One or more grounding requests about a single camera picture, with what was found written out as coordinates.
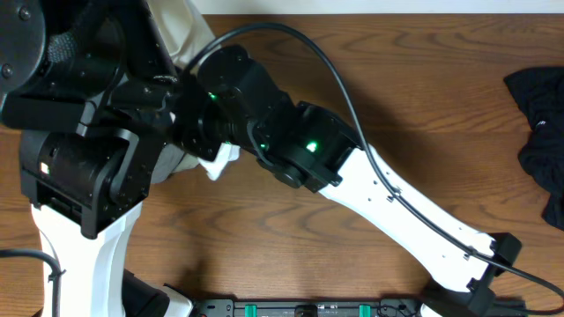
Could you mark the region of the white t-shirt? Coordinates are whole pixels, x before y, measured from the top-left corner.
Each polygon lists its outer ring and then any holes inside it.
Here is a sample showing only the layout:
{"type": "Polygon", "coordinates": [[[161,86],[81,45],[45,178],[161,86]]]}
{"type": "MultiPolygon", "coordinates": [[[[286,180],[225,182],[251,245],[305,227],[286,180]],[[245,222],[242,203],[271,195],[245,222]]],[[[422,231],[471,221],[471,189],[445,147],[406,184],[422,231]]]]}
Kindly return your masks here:
{"type": "MultiPolygon", "coordinates": [[[[204,17],[190,0],[148,0],[160,36],[175,66],[185,68],[215,35],[204,17]]],[[[240,157],[241,148],[237,145],[222,144],[219,154],[213,161],[197,158],[186,152],[182,161],[169,175],[201,166],[208,178],[215,181],[228,163],[240,157]]]]}

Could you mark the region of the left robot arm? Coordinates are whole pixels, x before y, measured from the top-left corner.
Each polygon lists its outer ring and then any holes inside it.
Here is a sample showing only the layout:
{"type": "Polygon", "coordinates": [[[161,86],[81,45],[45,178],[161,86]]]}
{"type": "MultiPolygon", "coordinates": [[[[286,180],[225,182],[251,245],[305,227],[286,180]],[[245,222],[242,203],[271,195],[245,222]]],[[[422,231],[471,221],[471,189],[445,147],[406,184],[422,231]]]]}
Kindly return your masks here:
{"type": "Polygon", "coordinates": [[[1,123],[44,264],[45,316],[187,316],[192,302],[125,267],[181,90],[145,1],[4,1],[1,123]]]}

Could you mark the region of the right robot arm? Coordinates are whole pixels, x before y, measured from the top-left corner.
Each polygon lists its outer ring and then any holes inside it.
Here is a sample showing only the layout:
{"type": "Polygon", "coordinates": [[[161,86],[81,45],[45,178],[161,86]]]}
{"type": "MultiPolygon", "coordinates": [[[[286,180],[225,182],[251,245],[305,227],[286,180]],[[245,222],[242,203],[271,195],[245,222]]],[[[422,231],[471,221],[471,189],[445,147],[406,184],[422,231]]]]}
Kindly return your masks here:
{"type": "Polygon", "coordinates": [[[338,203],[388,235],[429,274],[423,316],[522,316],[491,284],[521,250],[509,233],[476,230],[421,194],[358,129],[331,111],[294,103],[240,46],[195,56],[174,106],[176,142],[211,179],[241,151],[291,188],[338,203]]]}

